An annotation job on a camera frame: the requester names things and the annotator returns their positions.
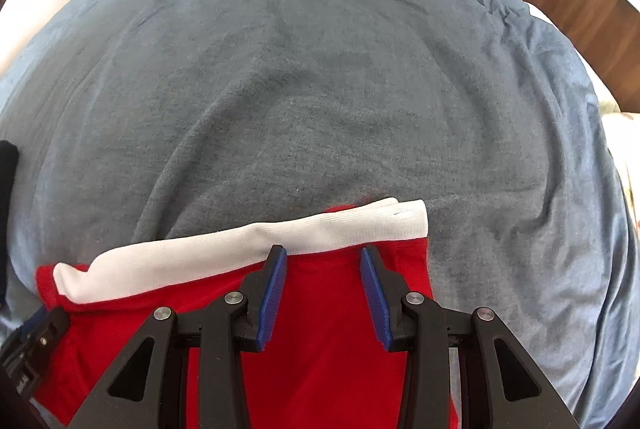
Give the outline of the red football shorts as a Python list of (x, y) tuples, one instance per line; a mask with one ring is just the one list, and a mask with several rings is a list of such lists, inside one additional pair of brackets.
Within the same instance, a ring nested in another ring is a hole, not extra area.
[(422, 201), (393, 197), (357, 208), (122, 246), (88, 264), (37, 270), (39, 296), (62, 308), (70, 327), (35, 393), (60, 423), (142, 323), (160, 307), (209, 305), (262, 267), (274, 245), (288, 268), (274, 331), (261, 353), (242, 357), (255, 428), (393, 428), (406, 358), (375, 336), (360, 277), (360, 251), (374, 245), (387, 269), (423, 295), (428, 220)]

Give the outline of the grey-blue bed cover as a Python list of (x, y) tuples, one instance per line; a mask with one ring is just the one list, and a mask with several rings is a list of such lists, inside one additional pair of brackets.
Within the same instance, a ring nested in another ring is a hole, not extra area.
[(429, 295), (494, 310), (577, 422), (634, 384), (639, 248), (597, 94), (523, 0), (72, 0), (1, 80), (1, 331), (43, 265), (422, 201)]

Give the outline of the floral cream pillow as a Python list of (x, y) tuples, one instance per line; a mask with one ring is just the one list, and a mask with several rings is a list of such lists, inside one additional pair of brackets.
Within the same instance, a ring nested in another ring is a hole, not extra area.
[(638, 113), (610, 113), (601, 117), (606, 144), (622, 181), (632, 223), (639, 232), (640, 130)]

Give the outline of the folded black garment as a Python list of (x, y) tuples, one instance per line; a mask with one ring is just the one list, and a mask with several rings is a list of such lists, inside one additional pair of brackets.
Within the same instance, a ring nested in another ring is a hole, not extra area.
[(18, 163), (17, 147), (6, 140), (0, 141), (0, 298), (1, 305), (6, 303), (6, 282), (8, 282), (9, 253), (8, 221), (10, 201)]

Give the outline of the wooden headboard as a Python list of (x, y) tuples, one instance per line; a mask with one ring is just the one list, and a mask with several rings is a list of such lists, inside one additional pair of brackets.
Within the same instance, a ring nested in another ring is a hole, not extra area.
[(525, 0), (570, 38), (625, 112), (639, 111), (639, 11), (627, 0)]

